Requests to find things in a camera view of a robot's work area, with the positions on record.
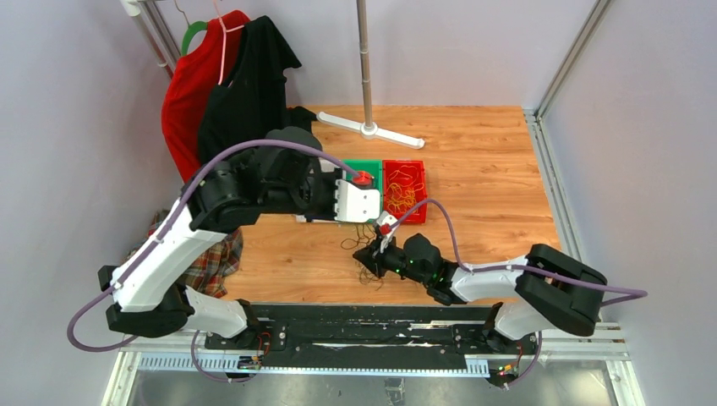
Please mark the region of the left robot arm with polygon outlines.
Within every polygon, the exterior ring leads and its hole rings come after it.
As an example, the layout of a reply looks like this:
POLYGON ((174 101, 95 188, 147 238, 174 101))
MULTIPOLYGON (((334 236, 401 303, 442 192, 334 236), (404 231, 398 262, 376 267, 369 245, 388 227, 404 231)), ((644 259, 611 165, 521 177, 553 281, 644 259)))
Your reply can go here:
POLYGON ((322 172, 322 162, 342 165, 297 127, 272 130, 211 159, 129 259, 100 270, 101 289, 112 298, 110 330, 156 338, 190 328, 252 348, 259 327, 249 303, 200 293, 180 277, 211 246, 264 214, 315 215, 332 205, 334 177, 322 172))

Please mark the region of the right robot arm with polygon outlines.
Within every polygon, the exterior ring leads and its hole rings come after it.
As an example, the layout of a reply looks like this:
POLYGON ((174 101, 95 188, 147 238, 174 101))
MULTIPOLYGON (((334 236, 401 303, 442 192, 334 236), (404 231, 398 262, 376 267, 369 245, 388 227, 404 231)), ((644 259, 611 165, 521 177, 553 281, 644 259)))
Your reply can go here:
POLYGON ((496 299, 483 330, 485 345, 506 352, 529 333, 559 329, 574 336, 594 333, 607 280, 603 274, 546 244, 535 244, 524 256, 461 268, 442 257, 423 234, 403 246, 380 236, 353 253, 376 277, 395 272, 423 285, 442 305, 466 305, 496 299))

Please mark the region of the red plastic bin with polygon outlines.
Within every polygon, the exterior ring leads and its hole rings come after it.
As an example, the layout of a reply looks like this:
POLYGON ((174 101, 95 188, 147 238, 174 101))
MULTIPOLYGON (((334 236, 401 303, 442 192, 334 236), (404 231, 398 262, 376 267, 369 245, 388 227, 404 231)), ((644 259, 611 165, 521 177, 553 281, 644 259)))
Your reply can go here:
POLYGON ((384 160, 383 209, 399 218, 428 197, 424 162, 420 160, 384 160))

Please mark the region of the white plastic bin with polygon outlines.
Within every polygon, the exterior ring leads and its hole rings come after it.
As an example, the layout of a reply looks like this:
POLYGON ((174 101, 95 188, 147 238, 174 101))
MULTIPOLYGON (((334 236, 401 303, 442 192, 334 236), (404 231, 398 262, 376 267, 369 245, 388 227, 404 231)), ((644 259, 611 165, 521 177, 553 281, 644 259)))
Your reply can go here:
POLYGON ((309 168, 308 177, 299 189, 299 196, 309 204, 305 213, 296 216, 298 222, 335 222, 337 203, 337 180, 343 171, 323 158, 309 168))

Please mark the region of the white stand with pole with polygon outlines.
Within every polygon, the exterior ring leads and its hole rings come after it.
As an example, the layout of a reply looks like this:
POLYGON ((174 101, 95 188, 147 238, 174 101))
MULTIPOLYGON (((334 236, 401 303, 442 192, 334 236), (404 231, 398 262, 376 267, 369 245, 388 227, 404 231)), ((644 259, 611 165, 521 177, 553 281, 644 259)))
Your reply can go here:
POLYGON ((425 145, 424 139, 384 129, 375 122, 371 89, 367 7, 365 0, 356 0, 355 3, 358 21, 358 49, 364 118, 362 122, 358 122, 329 114, 328 112, 318 112, 318 121, 338 129, 360 134, 366 140, 383 140, 415 150, 421 149, 425 145))

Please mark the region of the plaid flannel shirt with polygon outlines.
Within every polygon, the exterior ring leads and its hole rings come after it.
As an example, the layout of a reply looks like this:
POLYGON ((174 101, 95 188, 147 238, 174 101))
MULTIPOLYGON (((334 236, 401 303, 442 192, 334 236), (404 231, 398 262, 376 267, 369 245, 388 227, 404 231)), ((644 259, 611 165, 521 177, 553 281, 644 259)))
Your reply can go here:
POLYGON ((242 230, 238 228, 198 255, 172 284, 215 298, 225 296, 225 280, 239 270, 243 247, 242 230))

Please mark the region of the black shirt on hanger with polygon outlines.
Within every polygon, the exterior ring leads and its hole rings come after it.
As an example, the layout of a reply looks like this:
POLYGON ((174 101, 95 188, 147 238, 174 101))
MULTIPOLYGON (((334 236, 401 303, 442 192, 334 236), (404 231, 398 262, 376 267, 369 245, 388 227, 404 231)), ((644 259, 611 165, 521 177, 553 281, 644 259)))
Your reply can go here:
POLYGON ((198 130, 200 163, 232 145, 263 139, 274 129, 294 126, 311 132, 315 113, 288 107, 286 100, 284 71, 301 66, 269 17, 248 22, 241 29, 233 68, 210 93, 198 130))

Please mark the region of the red shirt on hanger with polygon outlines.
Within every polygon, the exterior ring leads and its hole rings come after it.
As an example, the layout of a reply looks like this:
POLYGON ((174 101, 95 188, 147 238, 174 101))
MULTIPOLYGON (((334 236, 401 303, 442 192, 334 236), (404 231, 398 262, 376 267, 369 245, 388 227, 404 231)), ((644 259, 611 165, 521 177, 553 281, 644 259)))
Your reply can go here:
MULTIPOLYGON (((243 25, 250 17, 240 10, 223 15, 229 25, 243 25)), ((228 35, 225 73, 234 65, 241 32, 228 35)), ((222 29, 217 19, 208 23, 202 42, 178 60, 161 108, 161 131, 184 182, 200 168, 197 137, 211 90, 217 85, 222 47, 222 29)))

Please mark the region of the pink clothes hanger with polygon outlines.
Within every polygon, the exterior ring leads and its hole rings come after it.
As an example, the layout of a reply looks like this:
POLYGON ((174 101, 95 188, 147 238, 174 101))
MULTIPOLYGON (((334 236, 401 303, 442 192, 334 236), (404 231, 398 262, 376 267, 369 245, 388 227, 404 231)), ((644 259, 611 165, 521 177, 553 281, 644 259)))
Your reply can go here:
POLYGON ((225 63, 227 61, 227 43, 228 43, 228 35, 232 32, 239 31, 243 29, 244 25, 229 25, 224 21, 223 14, 221 13, 221 10, 219 8, 219 2, 217 0, 212 0, 213 7, 216 11, 216 17, 219 22, 219 25, 222 29, 222 47, 221 47, 221 57, 219 62, 219 77, 217 84, 220 85, 224 80, 225 75, 225 63))

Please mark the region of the green clothes hanger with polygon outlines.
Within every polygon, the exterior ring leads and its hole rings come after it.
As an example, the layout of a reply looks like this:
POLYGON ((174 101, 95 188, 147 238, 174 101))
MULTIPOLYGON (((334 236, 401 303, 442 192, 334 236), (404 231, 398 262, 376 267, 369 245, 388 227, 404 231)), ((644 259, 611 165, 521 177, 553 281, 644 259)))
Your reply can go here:
POLYGON ((206 21, 195 21, 188 25, 187 30, 183 35, 183 39, 180 47, 180 56, 184 57, 189 53, 189 47, 194 37, 202 31, 208 29, 208 23, 206 21))

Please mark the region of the white clothes rack pole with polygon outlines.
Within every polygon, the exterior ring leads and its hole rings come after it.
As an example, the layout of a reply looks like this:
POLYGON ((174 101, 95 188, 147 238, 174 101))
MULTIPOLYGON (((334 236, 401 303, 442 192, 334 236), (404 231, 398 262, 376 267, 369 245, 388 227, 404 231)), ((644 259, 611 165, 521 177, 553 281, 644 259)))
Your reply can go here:
POLYGON ((156 58, 156 65, 171 79, 180 57, 180 49, 159 7, 161 1, 120 0, 119 2, 147 42, 156 58))

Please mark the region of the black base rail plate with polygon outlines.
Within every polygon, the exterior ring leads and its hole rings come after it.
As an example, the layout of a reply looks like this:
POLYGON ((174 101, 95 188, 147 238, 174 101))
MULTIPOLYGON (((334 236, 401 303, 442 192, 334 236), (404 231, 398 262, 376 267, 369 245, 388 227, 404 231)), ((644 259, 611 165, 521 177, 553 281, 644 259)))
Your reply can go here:
POLYGON ((213 333, 201 349, 261 356, 266 368, 371 370, 376 372, 458 371, 467 356, 527 360, 534 337, 492 349, 483 326, 490 311, 481 306, 256 304, 260 326, 236 338, 213 333))

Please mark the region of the aluminium corner frame post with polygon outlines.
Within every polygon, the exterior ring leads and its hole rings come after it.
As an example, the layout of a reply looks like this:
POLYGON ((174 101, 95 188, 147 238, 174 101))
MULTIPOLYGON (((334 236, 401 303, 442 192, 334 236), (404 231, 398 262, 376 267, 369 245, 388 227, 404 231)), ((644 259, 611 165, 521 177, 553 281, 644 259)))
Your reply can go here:
POLYGON ((585 47, 598 29, 612 3, 611 0, 597 0, 594 2, 587 18, 584 20, 559 68, 541 97, 538 106, 534 109, 534 116, 537 121, 543 119, 551 109, 569 74, 583 54, 585 47))

